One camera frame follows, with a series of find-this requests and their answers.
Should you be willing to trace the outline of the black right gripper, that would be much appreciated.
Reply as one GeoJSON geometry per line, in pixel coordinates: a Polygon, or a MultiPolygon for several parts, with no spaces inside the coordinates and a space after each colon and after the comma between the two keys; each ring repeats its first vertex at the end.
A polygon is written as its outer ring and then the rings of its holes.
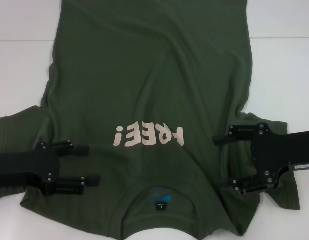
{"type": "Polygon", "coordinates": [[[309,170],[309,131],[281,135],[263,123],[230,125],[227,135],[214,136],[212,141],[215,146],[252,141],[251,156],[257,175],[228,179],[228,184],[239,194],[275,189],[283,174],[309,170]]]}

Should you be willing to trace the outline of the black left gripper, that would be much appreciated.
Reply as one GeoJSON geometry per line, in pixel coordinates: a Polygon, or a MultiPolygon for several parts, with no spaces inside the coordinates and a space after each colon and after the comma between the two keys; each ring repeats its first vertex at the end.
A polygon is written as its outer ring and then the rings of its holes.
{"type": "Polygon", "coordinates": [[[71,140],[37,145],[27,152],[0,153],[0,188],[36,187],[43,195],[82,195],[85,188],[98,187],[99,174],[62,177],[60,158],[87,157],[88,145],[74,144],[71,140]]]}

